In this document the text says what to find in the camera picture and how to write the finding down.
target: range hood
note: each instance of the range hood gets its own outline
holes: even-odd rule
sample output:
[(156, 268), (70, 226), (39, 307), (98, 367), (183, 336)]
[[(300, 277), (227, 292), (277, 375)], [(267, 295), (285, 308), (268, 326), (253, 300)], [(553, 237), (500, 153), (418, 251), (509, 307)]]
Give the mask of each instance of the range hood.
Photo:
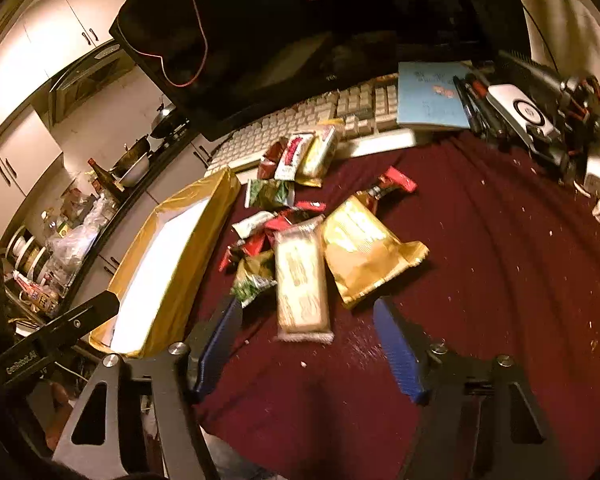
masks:
[(80, 104), (135, 65), (116, 40), (82, 56), (53, 83), (49, 91), (49, 127), (58, 124)]

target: metal screw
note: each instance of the metal screw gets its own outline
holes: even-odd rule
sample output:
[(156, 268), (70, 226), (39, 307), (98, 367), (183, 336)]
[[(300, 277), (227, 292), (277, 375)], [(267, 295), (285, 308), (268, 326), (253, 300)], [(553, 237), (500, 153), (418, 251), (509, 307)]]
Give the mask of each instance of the metal screw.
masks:
[(444, 355), (448, 352), (444, 343), (433, 343), (429, 348), (434, 354)]
[(182, 342), (178, 342), (178, 343), (174, 343), (169, 347), (169, 353), (171, 355), (182, 355), (184, 354), (189, 348), (187, 347), (187, 345), (185, 345)]
[(111, 368), (112, 366), (115, 366), (118, 364), (118, 362), (120, 361), (120, 357), (118, 357), (115, 354), (109, 354), (108, 356), (106, 356), (103, 360), (102, 363), (107, 367), (107, 368)]
[(515, 361), (513, 360), (513, 357), (511, 357), (510, 355), (506, 355), (506, 354), (500, 354), (498, 357), (496, 357), (496, 361), (498, 362), (498, 364), (500, 366), (504, 366), (505, 368), (509, 368), (510, 366), (513, 366)]

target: white electronic device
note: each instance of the white electronic device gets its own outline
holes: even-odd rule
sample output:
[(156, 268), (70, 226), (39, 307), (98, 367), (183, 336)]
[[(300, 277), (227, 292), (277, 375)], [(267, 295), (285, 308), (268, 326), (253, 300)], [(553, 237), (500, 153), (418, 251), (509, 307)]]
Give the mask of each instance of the white electronic device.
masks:
[(507, 123), (528, 144), (529, 135), (550, 142), (558, 130), (534, 102), (514, 85), (490, 85), (487, 101), (505, 118)]

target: black countertop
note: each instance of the black countertop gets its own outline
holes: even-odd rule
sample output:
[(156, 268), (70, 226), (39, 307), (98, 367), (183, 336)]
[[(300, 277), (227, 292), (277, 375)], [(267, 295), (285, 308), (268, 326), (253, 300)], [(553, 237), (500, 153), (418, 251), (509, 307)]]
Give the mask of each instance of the black countertop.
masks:
[(98, 254), (107, 243), (111, 235), (115, 232), (116, 228), (125, 217), (125, 215), (131, 210), (136, 201), (140, 198), (147, 188), (154, 182), (154, 180), (167, 168), (171, 161), (176, 158), (182, 150), (187, 146), (190, 146), (190, 142), (196, 138), (197, 132), (187, 129), (183, 134), (180, 135), (178, 140), (172, 141), (172, 145), (165, 149), (162, 153), (157, 156), (152, 156), (151, 163), (149, 166), (148, 173), (142, 177), (131, 190), (127, 199), (120, 204), (118, 211), (107, 225), (98, 234), (97, 238), (93, 242), (93, 245), (87, 252), (87, 255), (82, 262), (82, 266), (76, 273), (72, 284), (67, 290), (67, 294), (60, 304), (60, 314), (64, 314), (71, 308), (71, 304), (78, 292), (78, 289), (82, 285), (87, 273), (91, 269), (91, 266), (96, 261)]

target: maroon cloth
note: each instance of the maroon cloth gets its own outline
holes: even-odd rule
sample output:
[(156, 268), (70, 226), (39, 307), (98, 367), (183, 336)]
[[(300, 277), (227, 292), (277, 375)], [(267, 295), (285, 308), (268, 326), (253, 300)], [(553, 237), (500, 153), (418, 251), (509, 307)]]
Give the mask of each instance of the maroon cloth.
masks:
[[(389, 165), (418, 191), (388, 196), (378, 218), (430, 253), (380, 292), (461, 354), (508, 353), (521, 362), (571, 477), (586, 478), (600, 462), (600, 225), (590, 213), (593, 200), (543, 176), (524, 151), (498, 152), (468, 132), (339, 162), (322, 189), (298, 186), (297, 200), (326, 202), (329, 213)], [(255, 212), (243, 201), (244, 190), (196, 298), (198, 319), (209, 317), (232, 284), (217, 268), (237, 239), (231, 223)], [(372, 298), (350, 312), (330, 275), (328, 283), (333, 344), (276, 341), (275, 300), (248, 306), (235, 353), (199, 420), (290, 480), (393, 479), (419, 408), (400, 394), (382, 354)]]

